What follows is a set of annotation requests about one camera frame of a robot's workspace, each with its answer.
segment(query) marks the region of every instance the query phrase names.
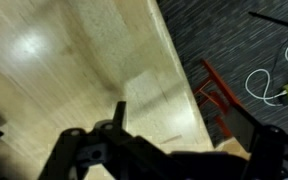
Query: red chair leg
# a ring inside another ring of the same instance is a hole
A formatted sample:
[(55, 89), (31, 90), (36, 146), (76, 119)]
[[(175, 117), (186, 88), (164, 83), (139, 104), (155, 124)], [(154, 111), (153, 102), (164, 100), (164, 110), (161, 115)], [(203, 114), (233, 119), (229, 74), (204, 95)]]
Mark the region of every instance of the red chair leg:
[(232, 133), (230, 132), (230, 130), (226, 127), (221, 116), (219, 116), (219, 115), (215, 116), (215, 121), (219, 125), (219, 127), (221, 128), (221, 131), (226, 138), (231, 138), (233, 136)]
[(198, 92), (200, 92), (208, 83), (210, 83), (212, 81), (212, 79), (210, 77), (207, 77), (206, 79), (204, 79), (204, 81), (193, 90), (193, 94), (197, 94)]
[(210, 96), (216, 101), (216, 105), (220, 108), (222, 113), (226, 114), (229, 107), (225, 104), (221, 96), (216, 91), (211, 91)]
[(204, 97), (202, 99), (202, 101), (198, 102), (197, 106), (198, 107), (202, 107), (205, 103), (207, 103), (207, 101), (209, 101), (209, 98), (208, 97)]

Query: red chair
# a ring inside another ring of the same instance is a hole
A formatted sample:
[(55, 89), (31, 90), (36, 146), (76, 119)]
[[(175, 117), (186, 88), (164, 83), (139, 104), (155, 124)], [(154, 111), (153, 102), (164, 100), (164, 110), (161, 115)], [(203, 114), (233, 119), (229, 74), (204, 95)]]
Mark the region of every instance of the red chair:
[[(202, 59), (202, 65), (207, 70), (208, 77), (197, 88), (193, 90), (194, 96), (196, 94), (204, 96), (204, 98), (200, 102), (198, 102), (198, 106), (201, 108), (206, 102), (210, 101), (218, 107), (218, 109), (222, 112), (224, 116), (228, 113), (228, 109), (231, 105), (241, 106), (239, 100), (236, 98), (231, 89), (225, 84), (225, 82), (222, 80), (216, 70), (204, 59)], [(229, 104), (225, 103), (225, 101), (216, 91), (205, 92), (203, 90), (203, 88), (205, 88), (210, 83), (214, 83), (218, 87), (218, 89), (225, 96)], [(221, 115), (215, 116), (214, 119), (221, 128), (224, 136), (226, 138), (232, 137), (232, 134), (223, 122)]]

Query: black cable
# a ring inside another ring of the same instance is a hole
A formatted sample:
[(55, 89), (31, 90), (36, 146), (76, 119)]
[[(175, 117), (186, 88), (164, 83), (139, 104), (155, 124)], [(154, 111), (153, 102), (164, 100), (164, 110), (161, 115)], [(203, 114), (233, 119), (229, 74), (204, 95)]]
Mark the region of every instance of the black cable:
[(271, 94), (274, 94), (274, 70), (275, 70), (275, 68), (276, 68), (276, 65), (277, 65), (277, 62), (278, 62), (278, 59), (279, 59), (279, 55), (280, 55), (280, 52), (281, 52), (281, 50), (282, 50), (282, 48), (285, 46), (285, 44), (288, 42), (288, 36), (287, 36), (287, 38), (286, 38), (286, 40), (281, 44), (281, 46), (278, 48), (278, 50), (277, 50), (277, 53), (276, 53), (276, 56), (275, 56), (275, 59), (274, 59), (274, 64), (273, 64), (273, 67), (272, 67), (272, 69), (271, 69), (271, 71), (270, 71), (270, 74), (271, 74), (271, 76), (273, 77), (272, 78), (272, 85), (271, 85)]

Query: gray carpet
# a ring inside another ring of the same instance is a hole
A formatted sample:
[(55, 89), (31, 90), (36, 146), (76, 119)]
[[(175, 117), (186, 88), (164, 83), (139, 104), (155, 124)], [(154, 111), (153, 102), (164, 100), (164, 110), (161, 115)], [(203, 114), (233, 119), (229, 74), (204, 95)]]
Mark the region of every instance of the gray carpet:
[[(255, 11), (288, 21), (288, 1), (285, 0), (160, 0), (161, 12), (171, 34), (191, 88), (205, 77), (200, 59), (206, 58), (230, 86), (246, 109), (261, 123), (274, 124), (288, 133), (288, 106), (269, 107), (251, 97), (244, 88), (248, 74), (258, 68), (272, 73), (275, 95), (288, 82), (288, 64), (284, 51), (288, 28), (253, 18)], [(262, 95), (266, 77), (257, 74), (250, 82), (255, 94)], [(213, 109), (202, 108), (203, 116)], [(214, 121), (205, 119), (211, 136)]]

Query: wooden board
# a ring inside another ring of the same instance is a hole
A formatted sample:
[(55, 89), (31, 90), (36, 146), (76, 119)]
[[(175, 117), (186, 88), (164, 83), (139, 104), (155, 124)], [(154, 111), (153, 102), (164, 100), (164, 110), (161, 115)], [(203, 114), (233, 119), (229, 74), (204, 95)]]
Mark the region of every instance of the wooden board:
[(229, 154), (239, 156), (246, 160), (250, 159), (251, 154), (246, 152), (242, 145), (235, 139), (235, 137), (230, 138), (222, 142), (219, 146), (216, 147), (216, 151), (225, 151)]
[(119, 100), (165, 152), (213, 149), (154, 0), (0, 0), (0, 176), (36, 179), (64, 129)]

